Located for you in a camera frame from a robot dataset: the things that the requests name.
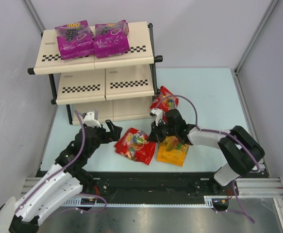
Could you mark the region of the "red fruit candy bag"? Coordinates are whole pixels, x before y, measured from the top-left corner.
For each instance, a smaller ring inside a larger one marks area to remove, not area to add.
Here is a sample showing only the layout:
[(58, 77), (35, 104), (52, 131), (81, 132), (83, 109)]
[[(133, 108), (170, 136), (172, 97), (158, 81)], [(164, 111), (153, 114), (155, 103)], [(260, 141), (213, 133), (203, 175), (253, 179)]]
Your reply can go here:
[(150, 109), (158, 108), (163, 111), (163, 120), (167, 122), (165, 113), (169, 110), (176, 109), (179, 104), (179, 99), (165, 87), (160, 87), (160, 93), (154, 98)]
[(149, 165), (154, 156), (156, 144), (148, 141), (148, 135), (145, 132), (129, 128), (114, 147), (117, 154)]

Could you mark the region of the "purple grape candy bag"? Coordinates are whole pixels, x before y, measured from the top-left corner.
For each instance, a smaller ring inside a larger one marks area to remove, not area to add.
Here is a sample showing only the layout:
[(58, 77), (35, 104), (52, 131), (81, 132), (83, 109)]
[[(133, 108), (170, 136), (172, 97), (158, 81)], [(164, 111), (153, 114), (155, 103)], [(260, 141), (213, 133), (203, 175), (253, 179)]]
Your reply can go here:
[(130, 49), (126, 20), (95, 25), (94, 50), (97, 58), (122, 55)]
[(95, 53), (94, 34), (87, 20), (55, 27), (58, 50), (63, 60), (90, 56)]

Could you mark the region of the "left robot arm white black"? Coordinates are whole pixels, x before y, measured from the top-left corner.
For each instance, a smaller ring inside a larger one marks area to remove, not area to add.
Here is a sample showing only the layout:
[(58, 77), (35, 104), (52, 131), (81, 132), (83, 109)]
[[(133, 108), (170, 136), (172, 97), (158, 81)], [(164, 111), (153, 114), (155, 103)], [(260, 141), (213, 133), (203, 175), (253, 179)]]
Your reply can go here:
[(37, 232), (62, 204), (92, 187), (93, 177), (83, 167), (100, 145), (118, 141), (122, 132), (112, 121), (106, 120), (106, 124), (107, 129), (95, 122), (81, 125), (49, 171), (16, 202), (9, 232)]

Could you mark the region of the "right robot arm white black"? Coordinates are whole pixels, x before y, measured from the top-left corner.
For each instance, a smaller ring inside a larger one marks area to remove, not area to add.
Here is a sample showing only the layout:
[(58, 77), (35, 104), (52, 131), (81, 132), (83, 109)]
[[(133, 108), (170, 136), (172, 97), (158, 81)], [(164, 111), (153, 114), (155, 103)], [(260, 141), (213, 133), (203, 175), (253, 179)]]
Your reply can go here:
[(175, 137), (181, 144), (202, 145), (221, 150), (227, 163), (215, 174), (214, 180), (227, 186), (240, 176), (258, 168), (258, 162), (265, 156), (260, 144), (241, 126), (231, 130), (216, 131), (201, 129), (197, 124), (187, 124), (177, 109), (167, 111), (154, 108), (150, 115), (155, 117), (151, 124), (148, 140), (162, 143), (167, 137)]

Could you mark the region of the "orange mango candy bag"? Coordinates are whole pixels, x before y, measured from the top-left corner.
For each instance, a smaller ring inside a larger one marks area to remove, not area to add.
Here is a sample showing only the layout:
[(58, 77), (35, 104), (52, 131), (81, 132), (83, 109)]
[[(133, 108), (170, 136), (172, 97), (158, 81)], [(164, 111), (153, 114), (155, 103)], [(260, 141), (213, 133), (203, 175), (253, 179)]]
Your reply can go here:
[(189, 147), (180, 143), (175, 136), (168, 136), (159, 144), (157, 161), (183, 166)]

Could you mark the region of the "red fruit candy bag upright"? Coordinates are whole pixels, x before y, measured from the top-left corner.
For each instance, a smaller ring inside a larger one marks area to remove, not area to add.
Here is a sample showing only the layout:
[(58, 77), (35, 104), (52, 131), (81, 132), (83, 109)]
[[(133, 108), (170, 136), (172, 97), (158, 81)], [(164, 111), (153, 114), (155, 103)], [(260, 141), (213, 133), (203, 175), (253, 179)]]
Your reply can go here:
[(176, 109), (179, 104), (179, 99), (165, 87), (160, 87), (160, 93), (154, 98), (150, 109), (158, 108), (163, 111), (163, 120), (167, 122), (165, 113), (169, 110)]

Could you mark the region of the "beige three-tier shelf rack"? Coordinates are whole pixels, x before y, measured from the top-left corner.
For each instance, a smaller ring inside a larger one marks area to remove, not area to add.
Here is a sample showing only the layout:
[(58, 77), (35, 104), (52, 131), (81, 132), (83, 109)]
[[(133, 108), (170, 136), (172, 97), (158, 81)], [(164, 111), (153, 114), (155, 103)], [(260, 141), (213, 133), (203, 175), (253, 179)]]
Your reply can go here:
[(55, 30), (41, 34), (41, 44), (30, 75), (48, 75), (51, 103), (67, 109), (68, 121), (78, 124), (73, 110), (97, 110), (99, 120), (115, 121), (149, 117), (149, 108), (159, 93), (156, 64), (163, 60), (154, 51), (153, 25), (129, 24), (129, 50), (119, 56), (94, 55), (63, 60)]

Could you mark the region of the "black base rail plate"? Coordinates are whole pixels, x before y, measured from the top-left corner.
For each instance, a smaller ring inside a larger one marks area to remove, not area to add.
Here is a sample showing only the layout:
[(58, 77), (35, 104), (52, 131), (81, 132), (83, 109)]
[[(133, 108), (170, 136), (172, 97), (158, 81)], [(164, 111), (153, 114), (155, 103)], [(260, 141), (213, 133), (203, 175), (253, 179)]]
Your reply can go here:
[(64, 205), (91, 207), (215, 207), (228, 208), (241, 197), (241, 179), (221, 186), (212, 172), (89, 172), (76, 178), (82, 191)]

